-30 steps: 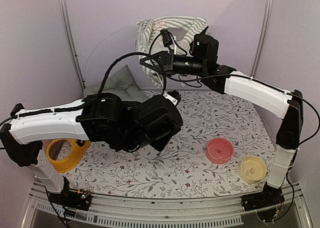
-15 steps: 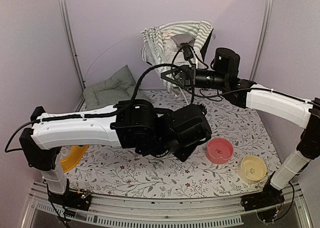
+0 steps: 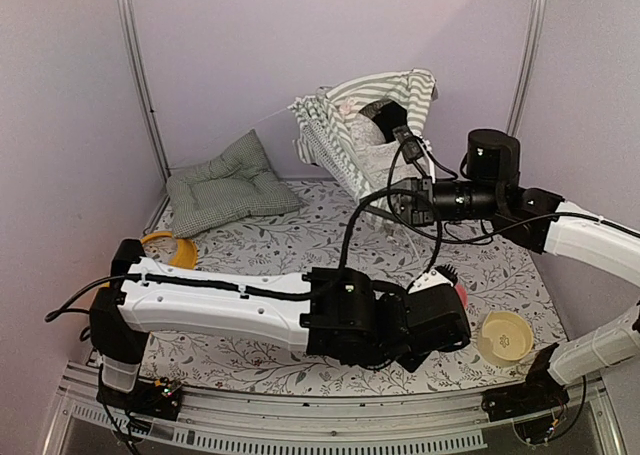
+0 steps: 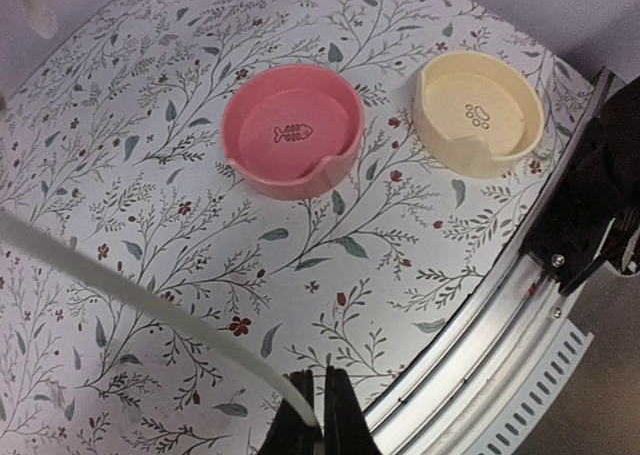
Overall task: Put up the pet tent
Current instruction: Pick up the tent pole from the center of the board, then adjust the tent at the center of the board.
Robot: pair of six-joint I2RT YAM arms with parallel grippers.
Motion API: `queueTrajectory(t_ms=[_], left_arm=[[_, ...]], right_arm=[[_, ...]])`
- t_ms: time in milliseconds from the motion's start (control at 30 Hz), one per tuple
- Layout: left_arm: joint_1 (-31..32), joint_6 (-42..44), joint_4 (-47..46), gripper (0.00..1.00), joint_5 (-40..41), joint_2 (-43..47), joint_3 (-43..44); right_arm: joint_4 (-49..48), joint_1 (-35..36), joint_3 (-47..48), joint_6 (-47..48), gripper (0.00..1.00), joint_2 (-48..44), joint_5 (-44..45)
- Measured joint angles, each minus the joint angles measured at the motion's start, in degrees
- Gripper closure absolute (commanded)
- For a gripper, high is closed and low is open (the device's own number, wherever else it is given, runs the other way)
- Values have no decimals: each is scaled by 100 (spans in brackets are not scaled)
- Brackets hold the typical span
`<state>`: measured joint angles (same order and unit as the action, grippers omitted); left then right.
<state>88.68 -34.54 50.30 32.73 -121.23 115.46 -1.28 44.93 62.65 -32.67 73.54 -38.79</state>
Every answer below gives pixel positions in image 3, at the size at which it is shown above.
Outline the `green striped pet tent fabric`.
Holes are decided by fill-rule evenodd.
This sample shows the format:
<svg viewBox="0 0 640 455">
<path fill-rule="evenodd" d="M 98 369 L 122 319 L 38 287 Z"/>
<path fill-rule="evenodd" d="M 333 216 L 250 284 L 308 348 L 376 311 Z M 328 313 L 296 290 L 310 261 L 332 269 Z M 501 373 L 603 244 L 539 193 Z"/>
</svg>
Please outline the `green striped pet tent fabric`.
<svg viewBox="0 0 640 455">
<path fill-rule="evenodd" d="M 294 146 L 299 159 L 326 169 L 359 202 L 386 187 L 399 142 L 387 120 L 375 121 L 389 107 L 399 124 L 421 137 L 434 98 L 431 71 L 414 68 L 348 80 L 333 88 L 297 97 L 289 105 L 299 126 Z"/>
</svg>

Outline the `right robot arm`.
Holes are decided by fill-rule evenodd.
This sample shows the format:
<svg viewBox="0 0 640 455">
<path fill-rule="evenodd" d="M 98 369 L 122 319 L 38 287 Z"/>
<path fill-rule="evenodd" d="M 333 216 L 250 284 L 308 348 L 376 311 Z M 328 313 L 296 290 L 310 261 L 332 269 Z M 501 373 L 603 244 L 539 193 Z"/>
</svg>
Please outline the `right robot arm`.
<svg viewBox="0 0 640 455">
<path fill-rule="evenodd" d="M 390 215 L 414 231 L 449 221 L 487 221 L 500 236 L 536 255 L 572 340 L 540 352 L 517 402 L 537 411 L 566 386 L 639 354 L 639 232 L 565 197 L 520 184 L 521 145 L 494 129 L 469 133 L 459 171 L 439 179 L 387 179 Z"/>
</svg>

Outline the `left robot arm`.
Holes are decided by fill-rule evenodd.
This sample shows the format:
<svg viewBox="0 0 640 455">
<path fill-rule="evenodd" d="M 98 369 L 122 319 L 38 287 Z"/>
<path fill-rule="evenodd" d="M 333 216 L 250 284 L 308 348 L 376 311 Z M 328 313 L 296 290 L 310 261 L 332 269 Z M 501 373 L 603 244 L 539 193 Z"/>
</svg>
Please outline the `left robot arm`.
<svg viewBox="0 0 640 455">
<path fill-rule="evenodd" d="M 184 331 L 242 337 L 291 352 L 378 370 L 417 370 L 434 352 L 471 340 L 456 272 L 438 266 L 408 286 L 344 265 L 272 276 L 224 275 L 159 263 L 136 239 L 123 241 L 109 276 L 90 285 L 93 347 L 102 382 L 128 409 L 148 401 L 138 379 L 148 337 Z"/>
</svg>

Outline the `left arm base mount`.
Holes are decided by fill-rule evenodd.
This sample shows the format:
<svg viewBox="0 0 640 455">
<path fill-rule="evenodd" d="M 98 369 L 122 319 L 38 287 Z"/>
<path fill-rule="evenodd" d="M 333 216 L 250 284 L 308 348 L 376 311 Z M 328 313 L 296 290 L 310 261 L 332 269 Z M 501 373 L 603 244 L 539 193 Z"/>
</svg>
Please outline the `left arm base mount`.
<svg viewBox="0 0 640 455">
<path fill-rule="evenodd" d="M 162 377 L 154 381 L 137 380 L 129 393 L 106 387 L 101 379 L 96 400 L 126 413 L 176 421 L 182 406 L 182 382 Z"/>
</svg>

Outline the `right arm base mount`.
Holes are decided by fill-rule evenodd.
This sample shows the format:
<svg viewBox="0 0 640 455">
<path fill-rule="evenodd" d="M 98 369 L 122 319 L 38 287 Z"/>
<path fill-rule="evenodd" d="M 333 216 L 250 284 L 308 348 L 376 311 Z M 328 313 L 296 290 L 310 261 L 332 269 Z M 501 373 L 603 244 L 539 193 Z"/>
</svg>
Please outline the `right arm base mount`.
<svg viewBox="0 0 640 455">
<path fill-rule="evenodd" d="M 542 349 L 535 357 L 523 382 L 486 390 L 481 408 L 490 421 L 499 421 L 560 407 L 569 402 L 564 385 L 549 374 L 550 359 L 558 343 Z"/>
</svg>

